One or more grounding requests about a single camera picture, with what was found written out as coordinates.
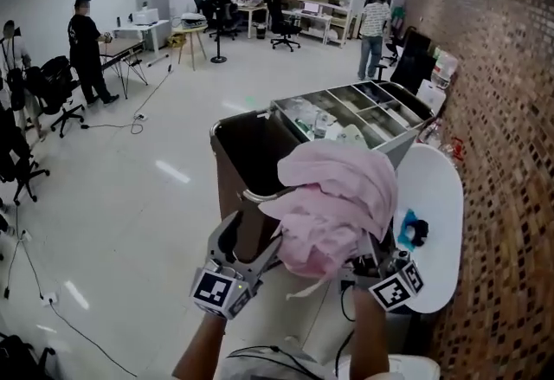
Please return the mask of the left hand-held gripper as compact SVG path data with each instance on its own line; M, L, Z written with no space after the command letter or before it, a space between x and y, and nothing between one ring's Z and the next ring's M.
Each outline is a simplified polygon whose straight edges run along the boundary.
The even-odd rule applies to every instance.
M261 276L276 259L282 235L275 236L253 261L237 262L235 246L242 212L226 216L208 239L209 259L196 270L190 297L202 311L226 320L234 319L262 286Z

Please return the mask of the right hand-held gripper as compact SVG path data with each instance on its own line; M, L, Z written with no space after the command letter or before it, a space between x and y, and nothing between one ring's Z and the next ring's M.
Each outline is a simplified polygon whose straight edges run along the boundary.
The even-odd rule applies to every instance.
M383 260L382 244L374 235L366 233L364 254L340 268L341 292L347 287L358 287L369 292L386 312L390 312L415 298L423 289L422 277L408 251L395 248Z

